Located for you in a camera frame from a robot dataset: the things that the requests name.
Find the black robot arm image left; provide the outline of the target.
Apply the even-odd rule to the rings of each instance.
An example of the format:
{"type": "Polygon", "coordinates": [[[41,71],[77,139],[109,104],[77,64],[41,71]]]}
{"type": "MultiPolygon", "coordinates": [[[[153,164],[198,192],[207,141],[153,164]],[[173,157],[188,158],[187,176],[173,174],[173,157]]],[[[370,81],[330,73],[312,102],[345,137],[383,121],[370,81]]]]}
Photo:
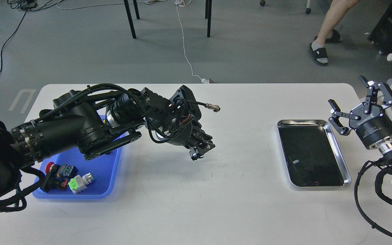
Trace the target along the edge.
{"type": "Polygon", "coordinates": [[[28,194],[53,185],[36,162],[74,147],[94,159],[139,139],[140,127],[155,143],[184,146],[192,160],[202,158],[215,144],[199,123],[200,106],[220,110],[196,101],[185,85],[167,99],[148,88],[98,84],[70,90],[53,100],[52,110],[11,130],[0,121],[0,213],[24,210],[28,194]]]}

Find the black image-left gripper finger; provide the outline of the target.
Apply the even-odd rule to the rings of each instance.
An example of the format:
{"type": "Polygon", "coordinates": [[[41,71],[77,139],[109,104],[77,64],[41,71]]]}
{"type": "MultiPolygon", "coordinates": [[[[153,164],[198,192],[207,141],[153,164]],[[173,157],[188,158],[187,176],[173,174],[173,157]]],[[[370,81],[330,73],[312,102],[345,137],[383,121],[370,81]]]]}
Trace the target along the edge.
{"type": "Polygon", "coordinates": [[[196,146],[198,154],[205,154],[209,150],[212,150],[216,147],[213,143],[213,137],[208,134],[202,134],[198,136],[198,143],[196,146]]]}
{"type": "Polygon", "coordinates": [[[204,149],[204,148],[191,147],[189,154],[190,154],[190,157],[192,160],[197,160],[197,159],[202,158],[204,156],[205,152],[206,152],[206,149],[204,149]]]}

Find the black Robotiq body image right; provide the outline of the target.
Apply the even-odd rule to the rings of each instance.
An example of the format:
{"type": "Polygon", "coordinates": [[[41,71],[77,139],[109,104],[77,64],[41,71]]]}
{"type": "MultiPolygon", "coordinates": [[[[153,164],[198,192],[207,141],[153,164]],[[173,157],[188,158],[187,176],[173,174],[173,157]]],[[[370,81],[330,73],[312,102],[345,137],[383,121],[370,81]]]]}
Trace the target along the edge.
{"type": "Polygon", "coordinates": [[[355,130],[366,149],[372,149],[377,141],[392,138],[392,121],[378,104],[371,104],[368,112],[369,114],[364,113],[364,103],[353,108],[350,113],[358,116],[359,120],[351,119],[349,126],[355,130]]]}

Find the black Robotiq body image left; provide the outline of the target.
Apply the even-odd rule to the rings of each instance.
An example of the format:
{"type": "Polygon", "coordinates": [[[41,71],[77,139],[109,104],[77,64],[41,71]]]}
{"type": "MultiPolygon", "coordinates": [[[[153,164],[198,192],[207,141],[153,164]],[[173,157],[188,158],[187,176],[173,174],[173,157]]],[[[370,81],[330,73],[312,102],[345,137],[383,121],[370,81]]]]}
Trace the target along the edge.
{"type": "Polygon", "coordinates": [[[206,134],[202,130],[202,125],[197,121],[191,121],[184,127],[178,136],[169,139],[167,142],[176,146],[184,146],[187,149],[196,147],[198,143],[198,136],[206,134]]]}

